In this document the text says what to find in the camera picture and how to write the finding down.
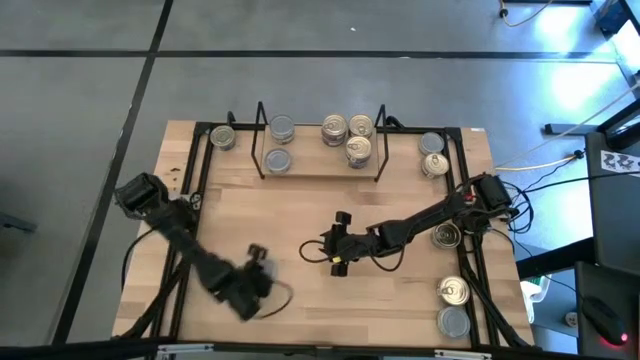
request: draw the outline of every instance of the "gray floor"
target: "gray floor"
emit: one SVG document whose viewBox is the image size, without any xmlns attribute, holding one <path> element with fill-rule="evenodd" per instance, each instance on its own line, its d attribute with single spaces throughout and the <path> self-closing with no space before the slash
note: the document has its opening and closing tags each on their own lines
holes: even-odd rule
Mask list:
<svg viewBox="0 0 640 360">
<path fill-rule="evenodd" d="M 147 49 L 162 7 L 159 0 L 70 4 L 0 3 L 0 49 Z M 512 8 L 515 19 L 536 6 Z M 612 54 L 588 8 L 551 6 L 516 29 L 497 21 L 497 10 L 490 0 L 176 0 L 161 47 Z M 40 225 L 34 235 L 2 231 L 0 344 L 48 341 L 142 63 L 0 58 L 0 209 Z M 158 59 L 119 182 L 153 169 L 167 120 L 220 121 L 233 110 L 249 121 L 259 100 L 268 115 L 287 113 L 301 123 L 333 112 L 373 115 L 385 103 L 407 125 L 484 127 L 499 163 L 542 141 L 544 123 L 577 123 L 627 88 L 615 63 L 589 59 Z M 563 139 L 514 165 L 582 147 Z M 526 186 L 544 173 L 505 179 Z M 585 173 L 578 162 L 552 179 Z M 586 184 L 532 200 L 544 210 L 518 240 L 549 249 L 590 235 Z M 118 209 L 109 211 L 71 341 L 110 335 L 121 259 L 136 228 Z"/>
</svg>

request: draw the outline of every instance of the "table leg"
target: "table leg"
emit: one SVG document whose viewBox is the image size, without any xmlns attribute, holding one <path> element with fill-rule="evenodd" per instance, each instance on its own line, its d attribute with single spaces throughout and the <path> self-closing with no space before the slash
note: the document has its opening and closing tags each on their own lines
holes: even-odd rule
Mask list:
<svg viewBox="0 0 640 360">
<path fill-rule="evenodd" d="M 578 261 L 595 264 L 595 258 L 595 244 L 591 237 L 520 260 L 516 262 L 516 266 L 520 279 L 527 279 L 572 268 Z"/>
<path fill-rule="evenodd" d="M 6 228 L 16 228 L 25 232 L 34 232 L 36 225 L 28 221 L 24 221 L 15 216 L 7 215 L 0 212 L 0 225 Z"/>
</svg>

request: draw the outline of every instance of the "wooden tabletop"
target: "wooden tabletop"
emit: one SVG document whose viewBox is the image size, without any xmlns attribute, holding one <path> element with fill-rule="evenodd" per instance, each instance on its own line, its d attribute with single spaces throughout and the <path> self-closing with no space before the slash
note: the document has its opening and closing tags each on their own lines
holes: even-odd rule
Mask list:
<svg viewBox="0 0 640 360">
<path fill-rule="evenodd" d="M 169 121 L 167 125 L 154 173 L 170 191 L 179 190 L 182 184 L 194 125 L 193 121 Z M 469 174 L 488 171 L 492 159 L 484 130 L 465 128 L 462 134 Z M 180 339 L 470 347 L 468 339 L 449 339 L 436 327 L 437 313 L 445 307 L 436 296 L 436 283 L 445 276 L 458 275 L 459 269 L 455 251 L 435 248 L 429 231 L 415 237 L 407 247 L 402 266 L 392 273 L 363 259 L 351 264 L 348 277 L 336 278 L 329 276 L 328 263 L 310 264 L 298 255 L 303 241 L 319 239 L 319 234 L 329 229 L 337 210 L 353 214 L 349 231 L 362 233 L 368 225 L 405 218 L 442 200 L 447 194 L 444 178 L 429 180 L 421 173 L 419 135 L 389 135 L 390 159 L 378 183 L 359 178 L 268 177 L 261 180 L 250 156 L 252 135 L 251 131 L 239 131 L 234 149 L 214 151 L 198 241 L 236 265 L 246 261 L 249 244 L 267 247 L 269 257 L 277 266 L 277 278 L 293 287 L 294 299 L 276 316 L 242 323 L 227 305 L 217 304 L 192 273 Z M 204 152 L 205 141 L 203 137 L 200 154 Z M 449 147 L 451 158 L 456 159 L 455 146 Z M 199 163 L 196 161 L 192 189 L 198 181 Z M 455 160 L 451 167 L 458 183 Z M 503 224 L 496 222 L 494 226 L 506 231 Z M 140 232 L 146 229 L 142 224 Z M 494 302 L 519 335 L 533 343 L 511 244 L 490 233 L 485 236 L 483 250 Z M 167 242 L 157 234 L 150 235 L 136 247 L 114 334 L 126 331 L 155 296 L 166 252 Z M 397 257 L 380 261 L 392 266 Z M 275 309 L 285 300 L 286 293 L 276 287 L 264 301 L 263 310 Z M 488 343 L 482 305 L 477 298 L 475 304 L 480 337 L 483 343 Z M 168 332 L 172 300 L 167 308 L 163 334 Z"/>
</svg>

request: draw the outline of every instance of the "metal can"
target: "metal can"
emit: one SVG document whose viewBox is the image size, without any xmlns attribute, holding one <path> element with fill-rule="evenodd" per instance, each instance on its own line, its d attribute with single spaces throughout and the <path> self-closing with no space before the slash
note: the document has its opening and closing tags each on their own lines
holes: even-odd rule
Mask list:
<svg viewBox="0 0 640 360">
<path fill-rule="evenodd" d="M 471 292 L 464 279 L 459 276 L 447 276 L 438 283 L 436 294 L 447 304 L 459 306 L 466 304 Z"/>
<path fill-rule="evenodd" d="M 349 133 L 369 138 L 373 133 L 373 121 L 367 115 L 356 115 L 349 120 Z"/>
<path fill-rule="evenodd" d="M 429 154 L 422 160 L 422 172 L 429 179 L 440 176 L 449 171 L 449 161 L 440 154 Z"/>
<path fill-rule="evenodd" d="M 265 162 L 272 174 L 284 174 L 291 168 L 291 155 L 285 149 L 272 149 L 267 153 Z"/>
<path fill-rule="evenodd" d="M 362 169 L 367 166 L 367 161 L 371 157 L 371 142 L 365 137 L 354 136 L 347 140 L 346 153 L 349 166 Z"/>
<path fill-rule="evenodd" d="M 420 138 L 418 147 L 424 155 L 439 153 L 444 149 L 444 139 L 434 132 L 427 132 Z"/>
<path fill-rule="evenodd" d="M 438 312 L 438 329 L 444 335 L 460 339 L 471 330 L 471 321 L 467 313 L 457 306 L 448 306 Z"/>
<path fill-rule="evenodd" d="M 293 136 L 296 132 L 293 120 L 286 115 L 278 115 L 271 119 L 269 129 L 271 130 L 273 140 L 280 145 L 293 141 Z"/>
<path fill-rule="evenodd" d="M 329 115 L 322 122 L 322 141 L 328 146 L 340 146 L 347 137 L 347 120 Z"/>
<path fill-rule="evenodd" d="M 231 126 L 221 125 L 213 129 L 209 140 L 222 151 L 231 150 L 236 145 L 236 133 Z"/>
<path fill-rule="evenodd" d="M 462 241 L 462 234 L 460 229 L 453 224 L 440 224 L 433 229 L 431 241 L 437 248 L 453 249 Z"/>
</svg>

